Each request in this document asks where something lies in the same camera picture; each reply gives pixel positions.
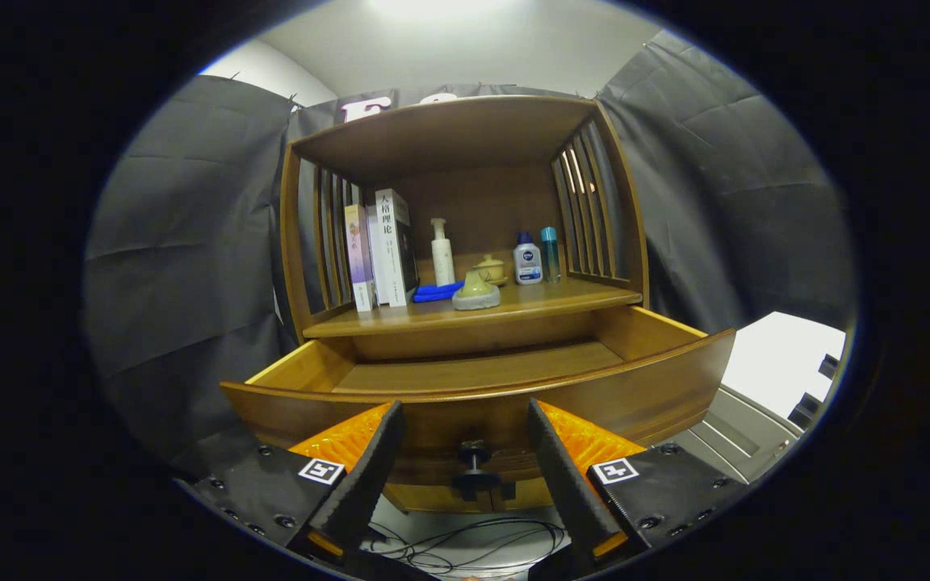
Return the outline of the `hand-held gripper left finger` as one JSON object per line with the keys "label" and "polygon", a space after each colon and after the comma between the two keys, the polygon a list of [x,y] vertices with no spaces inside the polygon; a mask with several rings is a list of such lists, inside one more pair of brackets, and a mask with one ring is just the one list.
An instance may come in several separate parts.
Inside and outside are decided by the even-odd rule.
{"label": "hand-held gripper left finger", "polygon": [[401,402],[374,408],[347,460],[295,451],[287,441],[240,428],[213,439],[183,471],[183,492],[249,537],[304,562],[344,566],[361,548],[405,435]]}

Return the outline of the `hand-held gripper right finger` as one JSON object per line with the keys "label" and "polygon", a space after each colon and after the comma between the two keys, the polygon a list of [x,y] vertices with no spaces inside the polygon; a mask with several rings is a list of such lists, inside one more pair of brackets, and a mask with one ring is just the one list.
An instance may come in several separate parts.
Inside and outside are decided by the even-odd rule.
{"label": "hand-held gripper right finger", "polygon": [[532,399],[527,430],[575,566],[608,566],[694,532],[748,486],[675,442],[642,446]]}

